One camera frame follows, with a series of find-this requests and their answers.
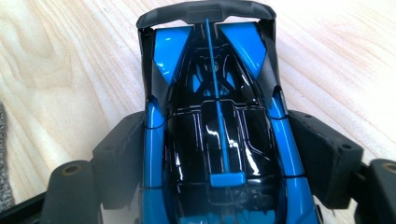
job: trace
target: rear wing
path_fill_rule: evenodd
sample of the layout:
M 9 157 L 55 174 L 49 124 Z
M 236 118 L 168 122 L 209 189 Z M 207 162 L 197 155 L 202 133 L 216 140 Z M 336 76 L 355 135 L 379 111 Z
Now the rear wing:
M 137 29 L 167 23 L 184 21 L 187 24 L 225 21 L 230 16 L 273 21 L 275 12 L 267 5 L 250 1 L 197 1 L 159 7 L 142 15 L 136 23 Z

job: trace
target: gray fabric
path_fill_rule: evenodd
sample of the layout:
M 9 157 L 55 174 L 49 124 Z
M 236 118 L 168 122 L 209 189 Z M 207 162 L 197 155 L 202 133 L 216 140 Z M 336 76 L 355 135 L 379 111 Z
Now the gray fabric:
M 0 212 L 12 205 L 11 188 L 8 184 L 6 167 L 6 115 L 0 102 Z

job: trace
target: wooden table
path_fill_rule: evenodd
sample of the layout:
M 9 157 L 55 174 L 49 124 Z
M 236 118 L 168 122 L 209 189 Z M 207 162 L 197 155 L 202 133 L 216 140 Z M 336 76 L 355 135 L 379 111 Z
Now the wooden table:
M 0 100 L 16 203 L 44 191 L 64 162 L 143 110 L 137 18 L 168 1 L 0 1 Z M 363 160 L 396 160 L 396 3 L 263 1 L 277 13 L 289 109 L 353 139 Z M 348 212 L 325 212 L 349 222 Z

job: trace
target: toy car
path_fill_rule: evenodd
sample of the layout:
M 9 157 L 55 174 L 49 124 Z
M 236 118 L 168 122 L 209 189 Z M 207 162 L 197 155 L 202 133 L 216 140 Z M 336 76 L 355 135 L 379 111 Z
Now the toy car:
M 258 21 L 224 22 L 230 16 Z M 152 28 L 176 20 L 187 25 Z M 366 184 L 366 170 L 367 181 L 389 182 L 378 167 L 394 163 L 362 166 L 361 147 L 287 110 L 275 21 L 270 7 L 248 1 L 189 2 L 143 15 L 146 110 L 122 120 L 91 162 L 52 173 L 41 223 L 101 223 L 99 205 L 123 207 L 139 184 L 135 223 L 320 223 L 314 194 L 329 208 L 347 208 L 352 196 L 363 213 L 373 212 L 375 202 L 360 200 L 371 189 L 349 189 Z M 395 195 L 376 190 L 385 192 L 380 202 Z M 395 220 L 392 206 L 387 220 Z M 374 212 L 364 220 L 381 218 Z

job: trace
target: wooden surface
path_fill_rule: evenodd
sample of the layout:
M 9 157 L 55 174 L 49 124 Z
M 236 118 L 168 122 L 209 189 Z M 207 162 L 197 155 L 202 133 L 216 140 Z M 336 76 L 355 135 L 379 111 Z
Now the wooden surface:
M 0 1 L 0 101 L 16 203 L 92 149 L 144 91 L 135 23 L 168 1 Z M 264 1 L 277 13 L 289 109 L 355 140 L 364 161 L 396 160 L 396 2 Z M 349 212 L 326 211 L 328 223 Z

